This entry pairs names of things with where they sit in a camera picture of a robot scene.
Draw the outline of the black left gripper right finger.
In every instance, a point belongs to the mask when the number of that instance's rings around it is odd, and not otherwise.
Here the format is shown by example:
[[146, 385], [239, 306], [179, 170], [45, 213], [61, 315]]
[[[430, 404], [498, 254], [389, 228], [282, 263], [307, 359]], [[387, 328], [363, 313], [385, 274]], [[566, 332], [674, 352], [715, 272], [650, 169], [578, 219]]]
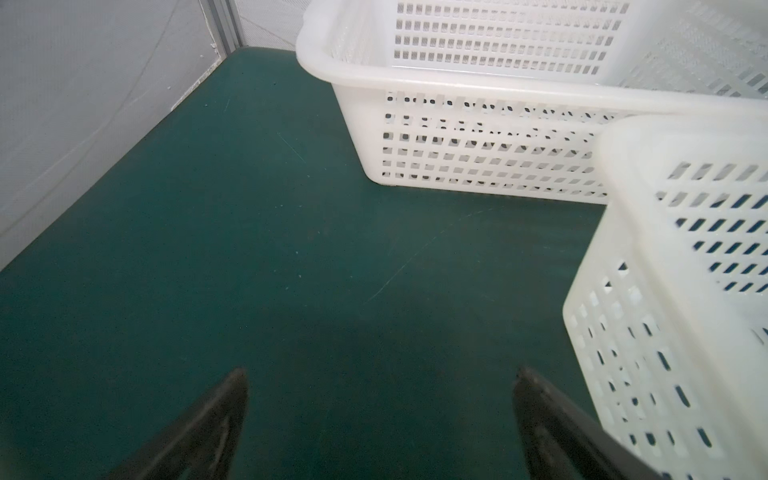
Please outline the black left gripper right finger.
[[658, 479], [535, 370], [518, 370], [512, 402], [532, 479]]

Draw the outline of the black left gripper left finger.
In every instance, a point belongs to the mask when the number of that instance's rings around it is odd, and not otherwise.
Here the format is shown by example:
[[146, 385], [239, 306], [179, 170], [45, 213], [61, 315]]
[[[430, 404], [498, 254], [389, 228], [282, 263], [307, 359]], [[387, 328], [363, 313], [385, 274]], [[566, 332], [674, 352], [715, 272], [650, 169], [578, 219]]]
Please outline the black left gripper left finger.
[[246, 371], [235, 368], [105, 479], [227, 479], [248, 405]]

